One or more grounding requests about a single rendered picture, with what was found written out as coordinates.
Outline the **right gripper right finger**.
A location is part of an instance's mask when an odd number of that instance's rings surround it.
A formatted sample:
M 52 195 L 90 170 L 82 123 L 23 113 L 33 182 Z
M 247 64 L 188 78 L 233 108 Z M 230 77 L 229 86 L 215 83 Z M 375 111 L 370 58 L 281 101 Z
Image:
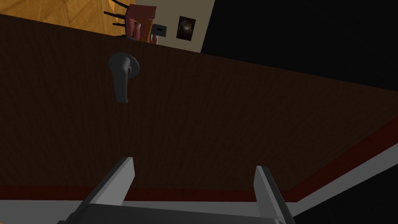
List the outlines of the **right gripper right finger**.
M 260 217 L 274 219 L 275 224 L 295 224 L 294 218 L 266 166 L 256 166 L 253 187 Z

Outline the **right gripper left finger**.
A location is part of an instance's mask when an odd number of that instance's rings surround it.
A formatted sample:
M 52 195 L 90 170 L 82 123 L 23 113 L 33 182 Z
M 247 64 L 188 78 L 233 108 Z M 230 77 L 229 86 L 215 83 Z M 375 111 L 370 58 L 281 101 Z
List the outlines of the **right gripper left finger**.
M 120 206 L 135 177 L 132 157 L 123 157 L 81 203 Z

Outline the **dark brown door leaf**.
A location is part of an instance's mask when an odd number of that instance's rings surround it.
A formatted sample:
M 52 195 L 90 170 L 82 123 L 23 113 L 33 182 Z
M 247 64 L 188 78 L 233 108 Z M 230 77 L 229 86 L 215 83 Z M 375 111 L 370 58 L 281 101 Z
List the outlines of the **dark brown door leaf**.
M 108 61 L 140 65 L 115 97 Z M 290 190 L 398 116 L 398 92 L 0 14 L 0 184 Z

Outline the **red-brown chair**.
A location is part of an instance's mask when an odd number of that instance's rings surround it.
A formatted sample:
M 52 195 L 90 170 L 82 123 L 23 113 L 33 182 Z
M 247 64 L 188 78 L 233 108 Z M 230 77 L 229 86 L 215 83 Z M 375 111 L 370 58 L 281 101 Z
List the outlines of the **red-brown chair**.
M 117 0 L 108 0 L 112 12 L 103 13 L 121 20 L 123 23 L 112 23 L 114 26 L 124 28 L 124 34 L 119 35 L 122 38 L 128 38 L 140 42 L 158 44 L 159 37 L 166 37 L 167 27 L 154 23 L 156 16 L 156 6 L 124 4 Z M 115 5 L 126 9 L 124 14 L 114 13 Z

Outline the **dark framed wall picture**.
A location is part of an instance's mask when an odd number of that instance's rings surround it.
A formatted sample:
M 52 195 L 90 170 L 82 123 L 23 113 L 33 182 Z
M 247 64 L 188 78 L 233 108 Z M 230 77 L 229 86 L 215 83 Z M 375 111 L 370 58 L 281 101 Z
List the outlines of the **dark framed wall picture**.
M 195 19 L 180 16 L 177 27 L 176 38 L 186 41 L 191 41 L 195 23 L 196 23 Z

